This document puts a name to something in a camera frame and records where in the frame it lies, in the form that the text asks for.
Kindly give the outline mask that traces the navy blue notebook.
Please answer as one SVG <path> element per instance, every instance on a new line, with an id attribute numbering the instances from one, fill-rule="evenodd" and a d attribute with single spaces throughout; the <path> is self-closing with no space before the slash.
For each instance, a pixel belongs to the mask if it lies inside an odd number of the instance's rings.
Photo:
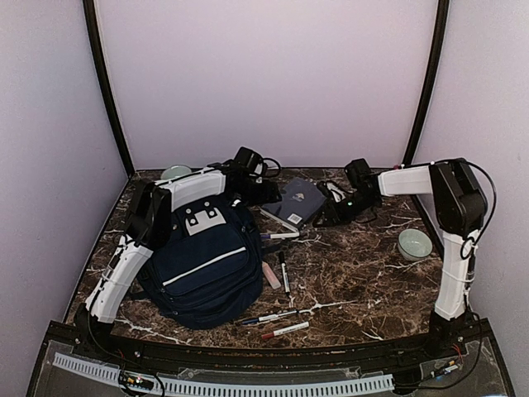
<path id="1" fill-rule="evenodd" d="M 326 196 L 312 182 L 295 177 L 281 190 L 281 200 L 261 206 L 260 212 L 293 232 L 300 232 L 319 212 Z"/>

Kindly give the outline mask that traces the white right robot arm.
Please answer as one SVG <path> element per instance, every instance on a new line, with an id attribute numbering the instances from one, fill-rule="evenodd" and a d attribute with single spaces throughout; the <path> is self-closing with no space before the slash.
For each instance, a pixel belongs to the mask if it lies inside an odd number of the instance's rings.
<path id="1" fill-rule="evenodd" d="M 434 312 L 438 318 L 453 321 L 468 309 L 475 252 L 497 205 L 495 200 L 487 200 L 474 174 L 480 169 L 464 158 L 455 158 L 400 165 L 376 173 L 366 160 L 353 160 L 345 167 L 349 190 L 331 189 L 328 181 L 317 184 L 326 201 L 312 225 L 349 224 L 365 210 L 381 205 L 384 197 L 432 196 L 444 247 L 441 286 Z"/>

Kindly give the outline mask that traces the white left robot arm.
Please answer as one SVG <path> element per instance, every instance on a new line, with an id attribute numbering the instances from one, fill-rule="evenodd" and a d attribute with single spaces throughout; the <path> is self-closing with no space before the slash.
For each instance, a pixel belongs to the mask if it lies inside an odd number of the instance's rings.
<path id="1" fill-rule="evenodd" d="M 191 329 L 240 317 L 263 289 L 262 242 L 251 208 L 279 187 L 235 164 L 136 186 L 119 245 L 86 299 L 90 323 L 111 324 L 131 284 Z"/>

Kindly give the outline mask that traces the navy blue student backpack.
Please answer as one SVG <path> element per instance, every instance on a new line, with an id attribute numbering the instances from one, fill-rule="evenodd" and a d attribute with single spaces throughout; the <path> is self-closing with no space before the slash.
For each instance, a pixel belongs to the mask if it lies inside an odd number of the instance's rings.
<path id="1" fill-rule="evenodd" d="M 241 316 L 263 289 L 262 241 L 251 211 L 226 194 L 196 200 L 172 214 L 174 230 L 136 279 L 132 300 L 148 299 L 166 318 L 191 329 Z"/>

